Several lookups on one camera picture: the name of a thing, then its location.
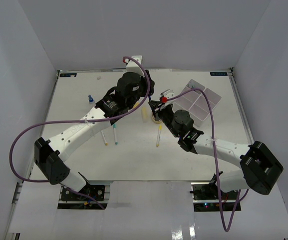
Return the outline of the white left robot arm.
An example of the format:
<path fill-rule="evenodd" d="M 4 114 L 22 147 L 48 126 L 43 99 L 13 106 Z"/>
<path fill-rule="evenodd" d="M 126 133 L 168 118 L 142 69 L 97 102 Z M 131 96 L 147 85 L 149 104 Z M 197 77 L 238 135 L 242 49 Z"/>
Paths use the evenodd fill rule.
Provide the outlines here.
<path fill-rule="evenodd" d="M 65 161 L 90 138 L 126 116 L 135 103 L 145 95 L 152 95 L 154 82 L 149 71 L 144 76 L 126 72 L 106 95 L 76 125 L 48 140 L 40 137 L 34 143 L 34 162 L 51 185 L 61 184 L 72 189 L 78 199 L 89 195 L 86 178 L 74 173 Z"/>

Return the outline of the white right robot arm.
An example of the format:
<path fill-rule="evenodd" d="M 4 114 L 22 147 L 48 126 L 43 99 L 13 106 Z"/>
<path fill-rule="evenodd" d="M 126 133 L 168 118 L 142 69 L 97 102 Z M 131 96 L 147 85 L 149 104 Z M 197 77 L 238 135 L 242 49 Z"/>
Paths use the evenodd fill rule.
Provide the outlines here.
<path fill-rule="evenodd" d="M 210 195 L 219 200 L 228 192 L 252 189 L 268 195 L 284 168 L 269 148 L 260 141 L 253 144 L 238 144 L 210 135 L 194 128 L 194 121 L 186 110 L 173 111 L 172 105 L 149 101 L 153 117 L 161 120 L 178 145 L 186 152 L 217 157 L 238 170 L 216 174 L 209 182 Z"/>

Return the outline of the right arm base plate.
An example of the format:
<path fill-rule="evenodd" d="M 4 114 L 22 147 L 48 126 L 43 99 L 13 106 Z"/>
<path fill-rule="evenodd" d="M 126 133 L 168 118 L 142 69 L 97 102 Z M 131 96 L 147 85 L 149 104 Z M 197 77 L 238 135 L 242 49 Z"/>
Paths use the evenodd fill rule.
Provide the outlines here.
<path fill-rule="evenodd" d="M 219 198 L 216 186 L 216 174 L 213 175 L 209 182 L 195 182 L 191 183 L 190 194 L 193 198 L 194 212 L 219 212 Z M 222 205 L 224 212 L 231 212 L 233 210 L 237 190 L 230 192 L 222 192 Z"/>

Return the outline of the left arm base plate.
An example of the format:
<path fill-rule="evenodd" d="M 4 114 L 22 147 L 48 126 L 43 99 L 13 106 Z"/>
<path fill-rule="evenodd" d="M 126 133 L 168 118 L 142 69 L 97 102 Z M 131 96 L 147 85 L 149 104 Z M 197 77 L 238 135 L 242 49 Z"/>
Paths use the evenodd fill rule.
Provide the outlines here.
<path fill-rule="evenodd" d="M 103 184 L 86 186 L 79 194 L 62 187 L 57 208 L 62 210 L 104 210 L 108 204 L 109 191 L 110 187 Z"/>

